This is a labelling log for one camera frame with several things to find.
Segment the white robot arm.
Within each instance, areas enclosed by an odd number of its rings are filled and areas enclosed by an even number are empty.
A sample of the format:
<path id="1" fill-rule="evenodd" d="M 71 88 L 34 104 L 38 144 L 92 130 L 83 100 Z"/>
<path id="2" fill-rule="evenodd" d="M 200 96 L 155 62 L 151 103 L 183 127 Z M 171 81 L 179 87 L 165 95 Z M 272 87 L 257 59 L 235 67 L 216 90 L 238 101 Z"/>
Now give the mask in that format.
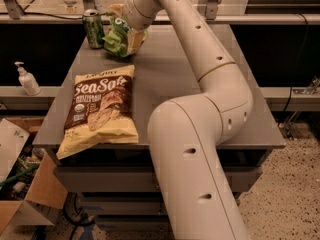
<path id="1" fill-rule="evenodd" d="M 246 124 L 253 96 L 231 55 L 189 0 L 126 0 L 130 27 L 145 30 L 165 10 L 201 89 L 159 105 L 149 149 L 176 240 L 251 240 L 216 147 Z"/>

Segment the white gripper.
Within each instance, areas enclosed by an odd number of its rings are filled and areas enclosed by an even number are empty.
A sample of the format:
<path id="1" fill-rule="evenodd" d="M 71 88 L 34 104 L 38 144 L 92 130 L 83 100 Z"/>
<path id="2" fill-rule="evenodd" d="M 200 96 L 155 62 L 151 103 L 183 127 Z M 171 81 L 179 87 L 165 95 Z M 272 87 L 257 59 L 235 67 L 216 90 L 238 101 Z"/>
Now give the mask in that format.
<path id="1" fill-rule="evenodd" d="M 124 16 L 128 25 L 133 28 L 127 34 L 127 54 L 133 55 L 147 39 L 148 32 L 142 29 L 147 29 L 156 17 L 156 0 L 126 0 L 124 5 L 112 4 L 107 8 L 107 15 Z"/>

